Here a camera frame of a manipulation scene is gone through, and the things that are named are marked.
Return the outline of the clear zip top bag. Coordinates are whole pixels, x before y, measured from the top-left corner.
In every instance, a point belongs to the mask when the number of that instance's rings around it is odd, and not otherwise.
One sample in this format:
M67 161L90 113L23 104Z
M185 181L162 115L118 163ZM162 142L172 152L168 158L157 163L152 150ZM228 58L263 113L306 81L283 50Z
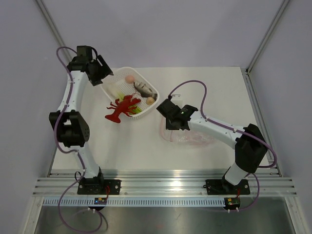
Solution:
M168 142L180 145L208 146L215 143L215 139L207 134L187 130L167 130L166 119L161 117L159 125L160 136Z

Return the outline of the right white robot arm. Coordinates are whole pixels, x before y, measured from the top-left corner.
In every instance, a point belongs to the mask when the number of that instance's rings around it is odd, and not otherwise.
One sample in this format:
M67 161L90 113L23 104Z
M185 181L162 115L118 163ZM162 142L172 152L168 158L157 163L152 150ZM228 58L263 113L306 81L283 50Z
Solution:
M209 195L250 194L249 191L245 191L245 176L256 172L268 151L263 135L256 125L227 126L204 115L203 111L196 107L185 105L180 108L170 99L164 100L157 110L165 117L169 129L208 134L234 150L234 163L223 177L206 181Z

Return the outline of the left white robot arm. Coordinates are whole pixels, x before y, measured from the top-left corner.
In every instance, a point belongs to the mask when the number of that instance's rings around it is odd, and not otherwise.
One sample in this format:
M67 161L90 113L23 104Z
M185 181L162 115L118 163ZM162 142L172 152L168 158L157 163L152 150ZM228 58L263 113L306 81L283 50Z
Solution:
M90 128L80 109L87 83L98 86L113 72L94 47L81 45L73 52L75 55L68 64L61 63L67 72L67 84L61 104L49 114L49 121L58 150L73 154L81 165L80 176L75 177L79 188L100 194L105 181L88 145Z

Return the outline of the white plastic basket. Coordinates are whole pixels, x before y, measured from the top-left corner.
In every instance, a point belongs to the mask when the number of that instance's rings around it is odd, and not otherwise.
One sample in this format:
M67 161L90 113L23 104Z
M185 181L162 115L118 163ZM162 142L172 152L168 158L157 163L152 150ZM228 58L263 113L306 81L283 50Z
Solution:
M134 83L139 86L144 85L151 97L147 97L143 92L135 88ZM135 109L129 114L131 119L139 119L152 111L159 101L159 92L156 88L137 70L131 67L122 67L114 71L112 76L108 76L101 84L102 91L111 100L112 104L116 106L115 100L123 101L126 95L131 95L133 98L141 100L135 105Z

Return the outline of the red toy lobster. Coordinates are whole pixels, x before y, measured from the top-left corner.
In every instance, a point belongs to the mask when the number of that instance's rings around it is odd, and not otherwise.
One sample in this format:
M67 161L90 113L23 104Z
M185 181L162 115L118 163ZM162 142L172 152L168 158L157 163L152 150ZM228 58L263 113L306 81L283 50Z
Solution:
M105 118L114 123L121 123L119 116L125 114L128 117L136 115L135 110L137 105L141 103L141 99L134 97L134 95L125 95L123 100L116 99L115 103L110 103L110 106L107 109L114 110L112 114L108 114Z

